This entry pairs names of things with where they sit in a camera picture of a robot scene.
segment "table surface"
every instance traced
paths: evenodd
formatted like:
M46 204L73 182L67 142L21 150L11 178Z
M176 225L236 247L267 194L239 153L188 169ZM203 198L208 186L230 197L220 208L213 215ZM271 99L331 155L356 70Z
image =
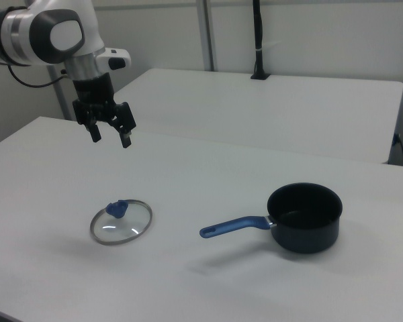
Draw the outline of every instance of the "table surface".
M152 69L115 98L144 131L384 163L402 91L378 80Z
M91 142L39 118L0 143L0 311L24 322L403 321L403 167L114 129ZM312 255L268 231L199 230L266 215L292 182L343 202L339 238ZM148 231L121 246L90 238L98 210L147 202Z

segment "pan handle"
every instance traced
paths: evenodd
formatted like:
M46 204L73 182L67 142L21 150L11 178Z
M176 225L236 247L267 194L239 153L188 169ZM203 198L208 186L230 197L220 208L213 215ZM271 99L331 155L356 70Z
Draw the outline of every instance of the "pan handle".
M211 238L246 227L270 229L272 225L274 225L274 223L272 223L268 217L248 216L203 228L200 230L200 236L203 238Z

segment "black saucepan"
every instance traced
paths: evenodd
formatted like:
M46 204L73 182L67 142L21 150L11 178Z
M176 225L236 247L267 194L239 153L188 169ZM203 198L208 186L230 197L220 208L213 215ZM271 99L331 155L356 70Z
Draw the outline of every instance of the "black saucepan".
M283 248L297 253L316 253L336 241L342 208L339 196L325 186L293 183L269 197L269 216L234 219L203 228L200 235L211 238L245 227L270 229Z

